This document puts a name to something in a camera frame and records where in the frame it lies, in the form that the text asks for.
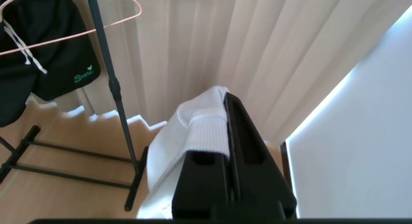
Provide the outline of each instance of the white garment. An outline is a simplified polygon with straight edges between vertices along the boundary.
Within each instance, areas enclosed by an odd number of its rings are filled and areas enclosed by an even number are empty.
[[[172,218],[171,202],[187,151],[229,153],[227,88],[214,86],[181,104],[154,138],[147,155],[149,195],[137,218]]]

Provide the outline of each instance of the copper wire hanger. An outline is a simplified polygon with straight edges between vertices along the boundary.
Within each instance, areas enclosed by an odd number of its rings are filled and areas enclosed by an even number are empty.
[[[15,0],[6,0],[3,4],[0,5],[0,22],[3,21],[3,9],[13,1],[15,1]],[[140,3],[137,0],[130,0],[130,1],[137,4],[137,6],[139,7],[139,10],[140,10],[139,13],[137,13],[136,15],[132,15],[131,17],[116,21],[114,23],[107,24],[107,25],[104,26],[105,28],[107,28],[109,26],[114,26],[116,24],[126,22],[126,21],[131,20],[131,19],[134,19],[134,18],[138,17],[140,14],[142,14],[142,6],[140,6]],[[70,35],[70,36],[67,36],[67,37],[62,37],[62,38],[58,38],[58,39],[54,39],[54,40],[50,40],[50,41],[45,41],[45,42],[42,42],[42,43],[39,43],[39,44],[33,44],[31,46],[26,46],[26,47],[17,48],[17,49],[14,49],[14,50],[4,51],[4,52],[0,53],[0,56],[6,55],[6,54],[9,54],[9,53],[15,53],[15,52],[18,52],[18,51],[21,51],[21,50],[27,50],[27,49],[30,49],[30,48],[36,48],[36,47],[44,46],[44,45],[47,45],[47,44],[56,43],[56,42],[59,42],[59,41],[65,41],[65,40],[68,40],[68,39],[72,39],[72,38],[80,37],[80,36],[83,36],[83,35],[87,35],[87,34],[95,32],[95,31],[96,31],[96,29],[93,29],[93,30],[82,32],[82,33]]]

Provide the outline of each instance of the beige curtain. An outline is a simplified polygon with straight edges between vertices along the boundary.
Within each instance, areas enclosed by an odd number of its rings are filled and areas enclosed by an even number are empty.
[[[86,0],[74,0],[93,27]],[[263,138],[282,143],[380,40],[412,0],[139,0],[106,35],[128,117],[152,125],[207,88],[227,86]],[[105,24],[138,12],[99,0]],[[100,56],[97,39],[94,47]],[[56,100],[61,111],[115,109],[105,73]]]

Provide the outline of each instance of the green logo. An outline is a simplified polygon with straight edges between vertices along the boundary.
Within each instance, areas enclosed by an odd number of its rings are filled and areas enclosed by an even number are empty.
[[[85,72],[85,74],[76,75],[76,76],[75,76],[75,83],[81,82],[83,79],[89,77],[89,76],[92,75],[92,74],[93,74],[93,66],[90,65],[90,66],[88,67],[87,72]]]

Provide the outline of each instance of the ribbed cuff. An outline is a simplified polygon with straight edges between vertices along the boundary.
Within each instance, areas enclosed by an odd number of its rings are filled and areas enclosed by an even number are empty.
[[[201,117],[193,120],[186,139],[186,151],[229,153],[227,121],[223,117]]]

